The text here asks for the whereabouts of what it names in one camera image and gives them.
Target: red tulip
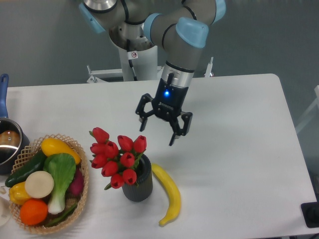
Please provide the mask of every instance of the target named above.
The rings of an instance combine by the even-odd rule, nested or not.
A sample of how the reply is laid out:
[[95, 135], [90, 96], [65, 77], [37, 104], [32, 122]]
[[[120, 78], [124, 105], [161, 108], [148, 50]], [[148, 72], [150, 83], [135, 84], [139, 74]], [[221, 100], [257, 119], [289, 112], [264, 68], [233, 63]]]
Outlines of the red tulip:
[[123, 177], [120, 174], [114, 174], [111, 177], [111, 187], [112, 188], [120, 188], [124, 185]]
[[92, 161], [92, 168], [102, 168], [107, 163], [107, 158], [104, 154], [98, 154]]
[[94, 128], [92, 133], [98, 143], [106, 143], [110, 138], [110, 135], [99, 127]]
[[130, 168], [134, 165], [135, 162], [134, 155], [132, 153], [126, 152], [121, 156], [120, 162], [121, 164], [123, 164], [123, 166]]
[[108, 161], [102, 168], [102, 175], [104, 177], [110, 177], [116, 174], [119, 170], [118, 164], [114, 161]]
[[118, 146], [111, 141], [108, 141], [107, 144], [105, 145], [105, 155], [108, 158], [115, 158], [119, 154], [119, 148]]
[[133, 148], [133, 140], [127, 136], [119, 135], [118, 142], [124, 152], [130, 152]]
[[136, 172], [131, 168], [125, 169], [123, 172], [123, 179], [129, 185], [135, 184], [137, 179]]
[[93, 143], [90, 147], [90, 150], [94, 154], [104, 154], [105, 152], [105, 144], [103, 143]]
[[140, 135], [135, 141], [134, 141], [134, 150], [136, 153], [142, 153], [146, 149], [146, 137]]

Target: banana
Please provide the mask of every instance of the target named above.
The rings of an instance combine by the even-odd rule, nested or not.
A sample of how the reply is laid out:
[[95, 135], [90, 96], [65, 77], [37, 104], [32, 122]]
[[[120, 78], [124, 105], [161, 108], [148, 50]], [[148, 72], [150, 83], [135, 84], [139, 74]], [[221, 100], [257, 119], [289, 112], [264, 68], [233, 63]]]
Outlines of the banana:
[[152, 172], [164, 187], [169, 199], [169, 207], [167, 209], [166, 215], [159, 221], [159, 225], [164, 227], [167, 223], [170, 223], [176, 219], [179, 214], [181, 208], [180, 192], [172, 178], [162, 167], [152, 163]]

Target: yellow bell pepper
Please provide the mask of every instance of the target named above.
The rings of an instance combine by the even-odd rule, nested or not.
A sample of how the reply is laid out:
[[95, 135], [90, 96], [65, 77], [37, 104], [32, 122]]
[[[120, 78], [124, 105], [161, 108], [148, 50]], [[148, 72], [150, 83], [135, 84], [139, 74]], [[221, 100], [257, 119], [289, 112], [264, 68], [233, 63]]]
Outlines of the yellow bell pepper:
[[15, 184], [9, 189], [10, 200], [18, 205], [23, 205], [31, 197], [27, 194], [25, 190], [25, 182]]

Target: orange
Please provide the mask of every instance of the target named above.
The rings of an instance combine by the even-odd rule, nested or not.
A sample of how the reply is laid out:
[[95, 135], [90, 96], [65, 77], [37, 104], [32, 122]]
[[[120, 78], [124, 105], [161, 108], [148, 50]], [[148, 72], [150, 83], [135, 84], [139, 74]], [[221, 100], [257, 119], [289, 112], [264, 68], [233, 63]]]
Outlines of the orange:
[[21, 222], [29, 226], [43, 222], [47, 215], [48, 206], [40, 199], [30, 199], [20, 209]]

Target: stainless steel pot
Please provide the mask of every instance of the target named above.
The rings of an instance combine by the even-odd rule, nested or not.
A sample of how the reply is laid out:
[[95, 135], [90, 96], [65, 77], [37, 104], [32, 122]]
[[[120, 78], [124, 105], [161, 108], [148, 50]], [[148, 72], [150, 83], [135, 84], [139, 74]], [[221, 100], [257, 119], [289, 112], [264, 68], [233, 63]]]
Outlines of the stainless steel pot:
[[21, 127], [8, 118], [6, 93], [9, 76], [0, 77], [0, 175], [10, 174], [17, 156], [30, 141]]

